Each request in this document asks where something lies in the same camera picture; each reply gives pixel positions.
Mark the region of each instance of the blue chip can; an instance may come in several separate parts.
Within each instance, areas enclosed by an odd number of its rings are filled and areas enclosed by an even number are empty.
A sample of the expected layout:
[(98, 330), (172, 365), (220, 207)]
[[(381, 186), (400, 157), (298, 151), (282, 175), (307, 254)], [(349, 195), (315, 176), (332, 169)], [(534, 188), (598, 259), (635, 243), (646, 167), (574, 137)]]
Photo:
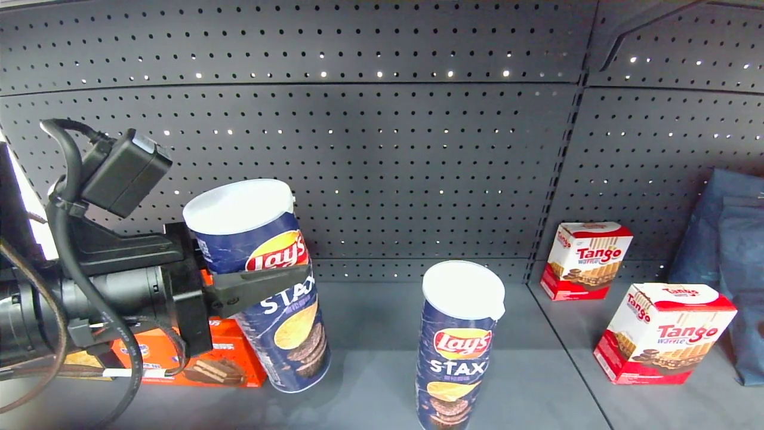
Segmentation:
[[(311, 264), (292, 191), (281, 181), (256, 179), (207, 191), (186, 205), (183, 218), (214, 273)], [(316, 384), (331, 361), (310, 273), (302, 284), (235, 315), (271, 384), (286, 393)]]
[(425, 304), (416, 368), (416, 410), (425, 430), (464, 430), (488, 369), (504, 286), (472, 262), (434, 265), (422, 281)]

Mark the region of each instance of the white plastic lid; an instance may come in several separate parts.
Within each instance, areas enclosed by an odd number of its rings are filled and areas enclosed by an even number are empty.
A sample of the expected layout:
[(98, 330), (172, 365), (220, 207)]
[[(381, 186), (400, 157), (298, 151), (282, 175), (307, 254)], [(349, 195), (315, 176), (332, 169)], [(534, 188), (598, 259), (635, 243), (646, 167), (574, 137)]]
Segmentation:
[(258, 228), (293, 211), (289, 185), (275, 179), (250, 179), (194, 197), (183, 208), (183, 219), (197, 233), (228, 235)]
[(429, 303), (462, 320), (504, 315), (504, 283), (491, 270), (467, 261), (440, 262), (427, 269), (422, 292)]

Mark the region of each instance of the metal shelf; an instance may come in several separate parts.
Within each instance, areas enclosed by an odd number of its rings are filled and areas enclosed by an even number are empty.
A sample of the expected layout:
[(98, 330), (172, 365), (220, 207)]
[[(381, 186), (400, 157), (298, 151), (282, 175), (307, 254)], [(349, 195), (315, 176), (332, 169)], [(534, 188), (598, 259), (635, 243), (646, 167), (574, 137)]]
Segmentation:
[[(326, 282), (319, 289), (333, 358), (329, 373), (318, 385), (290, 395), (269, 386), (143, 386), (115, 427), (418, 428), (414, 369), (422, 309), (420, 284)], [(507, 284), (506, 306), (470, 427), (607, 429), (525, 285)], [(82, 428), (118, 401), (124, 384), (57, 380), (42, 399), (3, 415), (0, 428), (28, 427), (23, 419), (35, 428)], [(20, 388), (17, 383), (1, 387), (3, 397)], [(42, 410), (45, 414), (34, 414)]]
[(534, 270), (530, 290), (612, 428), (684, 430), (689, 423), (697, 430), (761, 428), (764, 392), (736, 381), (725, 337), (684, 385), (617, 386), (592, 351), (630, 284), (613, 285), (604, 301), (552, 302), (538, 284), (539, 276)]

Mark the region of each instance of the perforated metal panel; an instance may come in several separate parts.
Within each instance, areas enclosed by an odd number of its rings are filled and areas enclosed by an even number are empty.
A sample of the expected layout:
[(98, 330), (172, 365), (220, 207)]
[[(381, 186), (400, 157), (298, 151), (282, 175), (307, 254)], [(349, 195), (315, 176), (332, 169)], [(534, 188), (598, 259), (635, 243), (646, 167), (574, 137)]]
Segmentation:
[(576, 82), (595, 2), (86, 2), (0, 17), (0, 94), (301, 82)]
[(170, 148), (120, 233), (180, 220), (213, 187), (279, 178), (319, 258), (528, 258), (574, 86), (177, 86), (11, 96), (5, 134), (34, 189), (63, 172), (39, 119), (68, 116)]
[(612, 220), (628, 259), (667, 262), (711, 168), (764, 174), (764, 96), (588, 89), (537, 259), (558, 223)]
[[(688, 2), (664, 2), (663, 9), (679, 8), (683, 3)], [(623, 3), (623, 7), (634, 8), (628, 3)], [(608, 20), (624, 19), (616, 13), (597, 17), (597, 26), (602, 27), (610, 24)], [(599, 55), (594, 56), (596, 63), (592, 64), (590, 85), (762, 92), (764, 10), (761, 8), (696, 2), (644, 27), (638, 24), (633, 22), (636, 27), (623, 34), (622, 42), (611, 54), (612, 61), (603, 71), (599, 71), (602, 60), (610, 53), (596, 52)], [(598, 41), (614, 36), (594, 32)], [(594, 45), (598, 50), (611, 48)]]
[[(319, 259), (314, 266), (321, 281), (419, 282), (437, 259)], [(524, 259), (470, 259), (485, 265), (505, 282), (525, 280), (528, 262)]]

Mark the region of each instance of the blue fabric package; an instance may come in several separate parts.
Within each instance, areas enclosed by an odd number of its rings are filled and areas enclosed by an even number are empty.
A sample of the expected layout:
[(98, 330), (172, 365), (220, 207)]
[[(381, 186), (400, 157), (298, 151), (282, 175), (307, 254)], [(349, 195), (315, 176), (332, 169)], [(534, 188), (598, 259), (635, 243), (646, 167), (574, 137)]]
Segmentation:
[(724, 199), (720, 291), (738, 309), (729, 333), (745, 386), (764, 385), (764, 200)]
[(724, 197), (764, 196), (764, 178), (714, 169), (674, 258), (668, 280), (719, 288), (719, 217)]

